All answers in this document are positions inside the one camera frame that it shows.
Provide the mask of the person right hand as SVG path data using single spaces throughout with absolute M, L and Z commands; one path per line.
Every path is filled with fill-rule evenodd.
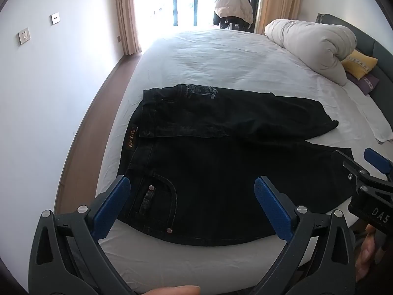
M 372 225 L 366 227 L 366 237 L 360 247 L 360 253 L 355 262 L 356 281 L 364 278 L 373 263 L 380 262 L 386 251 L 376 246 L 376 228 Z

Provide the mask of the person left hand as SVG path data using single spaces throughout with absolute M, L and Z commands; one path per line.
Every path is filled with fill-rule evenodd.
M 194 285 L 156 288 L 143 295 L 200 295 L 200 287 Z

